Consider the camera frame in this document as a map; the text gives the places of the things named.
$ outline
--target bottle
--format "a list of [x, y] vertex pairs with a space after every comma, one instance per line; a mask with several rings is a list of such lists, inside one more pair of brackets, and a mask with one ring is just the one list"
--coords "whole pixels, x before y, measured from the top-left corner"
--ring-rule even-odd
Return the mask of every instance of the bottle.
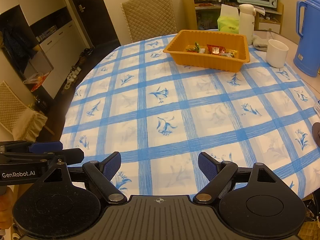
[[254, 13], [256, 9], [252, 4], [241, 4], [239, 7], [239, 34], [247, 36], [248, 45], [251, 45], [254, 31]]

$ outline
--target chair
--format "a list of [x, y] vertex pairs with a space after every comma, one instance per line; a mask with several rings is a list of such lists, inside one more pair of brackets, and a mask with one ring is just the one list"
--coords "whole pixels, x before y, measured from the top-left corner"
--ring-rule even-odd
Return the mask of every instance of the chair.
[[129, 0], [121, 8], [132, 42], [177, 33], [172, 0]]
[[0, 83], [0, 125], [14, 140], [35, 141], [47, 119], [25, 106], [5, 81]]

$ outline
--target chair leg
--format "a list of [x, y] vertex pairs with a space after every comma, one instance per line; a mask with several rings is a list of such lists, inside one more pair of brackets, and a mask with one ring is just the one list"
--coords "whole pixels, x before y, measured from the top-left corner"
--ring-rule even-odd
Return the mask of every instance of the chair leg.
[[49, 133], [51, 133], [53, 136], [55, 136], [55, 133], [46, 125], [43, 126]]

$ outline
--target plastic jug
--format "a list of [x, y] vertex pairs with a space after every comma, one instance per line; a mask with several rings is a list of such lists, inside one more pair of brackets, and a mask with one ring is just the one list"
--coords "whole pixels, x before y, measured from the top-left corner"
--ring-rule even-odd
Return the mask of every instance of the plastic jug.
[[[305, 7], [305, 12], [300, 32], [301, 7]], [[320, 0], [298, 1], [296, 17], [296, 32], [300, 42], [293, 62], [303, 73], [316, 77], [320, 67]]]
[[248, 45], [252, 44], [252, 35], [254, 31], [254, 11], [252, 4], [241, 4], [239, 16], [239, 34], [247, 36]]

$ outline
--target green tissue package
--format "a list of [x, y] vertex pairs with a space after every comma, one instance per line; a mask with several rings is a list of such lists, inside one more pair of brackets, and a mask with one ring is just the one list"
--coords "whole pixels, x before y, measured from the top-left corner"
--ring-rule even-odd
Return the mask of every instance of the green tissue package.
[[224, 33], [239, 33], [239, 20], [229, 16], [220, 16], [218, 19], [218, 29]]

